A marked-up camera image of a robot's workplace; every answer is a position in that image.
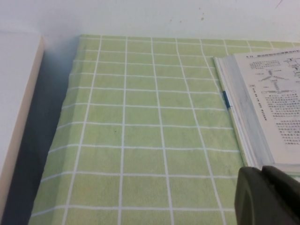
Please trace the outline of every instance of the book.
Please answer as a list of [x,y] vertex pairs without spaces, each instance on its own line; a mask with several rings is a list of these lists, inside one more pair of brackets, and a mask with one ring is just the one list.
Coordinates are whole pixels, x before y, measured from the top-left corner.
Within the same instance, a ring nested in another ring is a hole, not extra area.
[[214,61],[245,164],[300,174],[300,47]]

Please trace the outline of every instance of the white grid line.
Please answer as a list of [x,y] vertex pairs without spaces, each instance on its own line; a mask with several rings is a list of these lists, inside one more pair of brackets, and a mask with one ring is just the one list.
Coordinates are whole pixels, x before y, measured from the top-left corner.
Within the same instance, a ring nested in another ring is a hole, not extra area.
[[227,45],[226,45],[225,40],[223,40],[223,43],[224,43],[224,46],[225,46],[226,54],[229,55],[229,54],[228,54],[228,49],[227,49]]
[[[73,60],[74,62],[96,62],[94,60]],[[99,61],[100,63],[107,63],[107,64],[122,64],[125,65],[125,62],[113,62],[113,61]],[[152,66],[152,63],[137,63],[137,62],[128,62],[127,65],[146,65],[146,66]],[[174,65],[174,64],[155,64],[156,66],[161,67],[180,67],[180,65]],[[183,66],[185,68],[207,68],[207,67],[201,67],[201,66]]]
[[158,82],[157,82],[157,76],[156,76],[156,71],[155,71],[155,66],[156,65],[154,63],[153,39],[152,38],[151,38],[151,53],[152,53],[153,70],[154,70],[154,77],[155,77],[155,88],[156,88],[156,98],[157,98],[157,106],[158,106],[158,117],[159,117],[159,124],[160,124],[161,144],[162,144],[163,155],[164,155],[165,176],[166,176],[166,185],[167,185],[168,200],[169,200],[169,207],[170,207],[171,225],[174,225],[173,205],[172,205],[172,197],[171,197],[171,188],[170,188],[167,156],[166,156],[166,152],[165,152],[165,138],[164,138],[163,122],[162,122],[162,116],[161,116],[161,110],[160,110],[160,102],[159,102],[159,94],[158,94]]
[[248,41],[246,41],[246,42],[247,42],[247,45],[248,45],[248,47],[249,47],[249,50],[250,50],[250,52],[252,52],[252,49],[251,49],[250,43],[249,43]]
[[[36,217],[39,215],[43,215],[45,213],[57,210],[57,209],[86,209],[86,210],[118,210],[118,207],[101,207],[101,206],[85,206],[85,205],[58,205],[53,208],[36,212],[31,215],[31,217]],[[122,207],[122,210],[157,210],[157,211],[169,211],[170,208],[159,208],[159,207]],[[197,212],[202,212],[202,211],[220,211],[220,209],[215,209],[215,208],[173,208],[173,211],[197,211]],[[223,211],[227,212],[235,212],[235,209],[223,209]]]
[[270,45],[271,45],[272,49],[273,49],[273,50],[275,50],[275,48],[274,48],[273,44],[272,44],[270,41],[269,41],[269,43],[270,43]]
[[[66,109],[75,105],[87,105],[87,103],[73,103],[70,105],[63,106],[61,109]],[[96,103],[90,103],[90,105],[95,106],[123,106],[123,105],[113,105],[113,104],[96,104]],[[153,105],[126,105],[126,107],[135,107],[135,108],[158,108],[157,106]],[[185,109],[185,110],[191,110],[192,108],[188,107],[171,107],[171,106],[161,106],[161,109]],[[219,108],[195,108],[196,110],[217,110],[217,111],[226,111],[226,109],[219,109]]]
[[[45,182],[47,180],[53,179],[55,177],[59,177],[65,174],[73,174],[72,171],[65,171],[61,172],[55,175],[51,175],[49,177],[45,177],[41,180],[42,182]],[[99,176],[126,176],[126,177],[177,177],[177,178],[211,178],[210,175],[188,175],[188,174],[156,174],[156,173],[116,173],[116,172],[88,172],[88,171],[76,171],[76,174],[89,174],[89,175],[99,175]],[[236,179],[238,176],[232,175],[232,176],[225,176],[225,175],[214,175],[214,178],[222,178],[222,179]]]
[[[99,40],[100,38],[94,38],[94,37],[80,37],[80,39],[95,39]],[[110,39],[110,38],[103,38],[102,40],[111,40],[111,41],[125,41],[125,39]],[[151,41],[146,41],[146,40],[128,40],[130,42],[148,42],[150,43]],[[170,42],[170,41],[153,41],[153,43],[168,43],[168,44],[176,44],[176,42]],[[200,45],[200,43],[190,43],[190,42],[178,42],[178,44],[184,44],[184,45]],[[211,45],[211,46],[223,46],[223,45],[218,45],[218,44],[203,44],[203,45]],[[228,47],[244,47],[240,45],[227,45]]]
[[[77,73],[77,74],[70,74],[70,76],[74,76],[74,75],[93,75],[92,73]],[[122,74],[96,74],[99,76],[124,76]],[[154,76],[145,76],[145,75],[126,75],[127,77],[145,77],[145,78],[153,78]],[[160,78],[166,78],[166,79],[180,79],[183,80],[183,77],[172,77],[172,76],[158,76],[158,79]],[[211,79],[211,78],[197,78],[197,77],[187,77],[187,80],[203,80],[203,81],[218,81],[218,79]]]
[[64,125],[58,126],[56,130],[64,128],[72,124],[93,124],[93,125],[104,125],[104,126],[126,126],[126,127],[164,127],[164,128],[201,128],[201,129],[220,129],[220,130],[233,130],[232,127],[206,127],[206,126],[184,126],[184,125],[160,125],[160,124],[123,124],[123,123],[97,123],[97,122],[70,122]]
[[[200,48],[201,48],[201,51],[202,51],[202,54],[204,55],[204,51],[203,51],[203,48],[202,48],[202,41],[200,40]],[[194,107],[194,104],[193,104],[193,101],[192,101],[192,98],[191,98],[191,95],[189,94],[189,99],[190,99],[190,102],[191,102],[191,106],[192,108]],[[198,123],[198,119],[197,119],[197,116],[196,116],[196,113],[195,113],[195,110],[193,109],[193,114],[194,114],[194,119],[195,119],[195,122],[197,124],[197,126],[199,126],[199,123]],[[225,214],[224,214],[224,211],[223,211],[223,208],[222,208],[222,204],[221,204],[221,201],[220,201],[220,198],[219,198],[219,194],[217,192],[217,187],[216,187],[216,183],[215,183],[215,180],[214,178],[212,177],[213,176],[213,172],[212,172],[212,169],[211,169],[211,166],[210,166],[210,160],[208,158],[208,154],[207,154],[207,150],[206,150],[206,146],[205,146],[205,142],[204,142],[204,139],[203,139],[203,136],[202,136],[202,133],[201,133],[201,130],[200,128],[198,128],[198,133],[199,133],[199,137],[201,139],[201,143],[202,143],[202,146],[203,146],[203,151],[204,151],[204,155],[205,155],[205,159],[206,159],[206,163],[207,163],[207,166],[208,166],[208,170],[210,172],[210,176],[211,176],[211,182],[212,182],[212,186],[213,186],[213,189],[214,189],[214,192],[215,192],[215,196],[216,196],[216,199],[217,199],[217,204],[219,206],[219,208],[221,209],[221,215],[222,215],[222,220],[223,220],[223,224],[226,225],[226,220],[225,220]]]
[[[64,146],[60,146],[55,149],[49,150],[48,154],[67,148],[67,147],[77,147],[78,144],[67,144]],[[82,147],[93,147],[93,148],[112,148],[112,149],[121,149],[121,146],[115,145],[95,145],[95,144],[82,144]],[[146,149],[146,150],[162,150],[162,147],[149,147],[149,146],[124,146],[125,149]],[[188,150],[203,150],[203,148],[172,148],[172,147],[165,147],[166,150],[181,150],[181,151],[188,151]],[[239,150],[225,150],[225,149],[213,149],[213,148],[206,148],[206,150],[211,151],[220,151],[220,152],[232,152],[232,153],[239,153]]]
[[127,75],[127,47],[128,38],[125,42],[125,75],[124,75],[124,94],[123,94],[123,118],[122,118],[122,138],[121,138],[121,163],[120,163],[120,186],[119,186],[119,212],[118,225],[121,225],[122,215],[122,191],[123,191],[123,167],[124,167],[124,143],[125,143],[125,109],[126,109],[126,75]]
[[[100,56],[101,42],[102,42],[102,40],[100,38],[97,61],[99,60],[99,56]],[[91,84],[92,87],[94,86],[94,82],[95,82],[95,78],[96,78],[97,66],[98,66],[98,63],[96,63],[96,65],[95,65],[94,76],[93,76],[93,80],[92,80],[92,84]],[[79,142],[79,146],[78,146],[78,150],[77,150],[74,170],[73,170],[73,174],[72,174],[72,178],[71,178],[71,182],[70,182],[70,186],[69,186],[69,191],[68,191],[68,194],[67,194],[67,202],[66,202],[67,206],[70,204],[70,200],[71,200],[71,194],[72,194],[73,184],[74,184],[74,180],[75,180],[75,172],[76,172],[77,167],[78,167],[80,151],[81,151],[81,147],[82,147],[82,143],[83,143],[85,125],[86,125],[86,121],[87,121],[88,114],[89,114],[89,109],[90,109],[90,101],[91,101],[91,98],[92,98],[92,92],[93,92],[93,89],[91,88],[90,89],[89,100],[88,100],[88,105],[87,105],[85,116],[84,116],[84,123],[83,123],[83,126],[82,126],[81,137],[80,137],[80,142]],[[68,214],[68,209],[66,208],[65,212],[64,212],[64,215],[63,215],[62,225],[65,225],[65,223],[66,223],[67,214]]]
[[[102,88],[102,87],[73,87],[73,88],[69,88],[67,90],[75,90],[75,89],[98,89],[98,90],[122,90],[124,91],[124,88]],[[149,90],[149,89],[126,89],[127,91],[145,91],[145,92],[157,92],[156,90]],[[183,90],[158,90],[158,92],[173,92],[173,93],[187,93],[187,91],[183,91]],[[190,93],[192,94],[216,94],[218,95],[218,92],[214,92],[214,91],[191,91]]]

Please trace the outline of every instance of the white wall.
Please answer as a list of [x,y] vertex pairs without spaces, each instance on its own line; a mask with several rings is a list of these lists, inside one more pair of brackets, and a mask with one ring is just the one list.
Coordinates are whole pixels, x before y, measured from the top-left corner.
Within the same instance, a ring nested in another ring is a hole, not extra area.
[[42,33],[47,52],[67,69],[80,33],[300,41],[300,0],[279,2],[1,0],[0,30]]

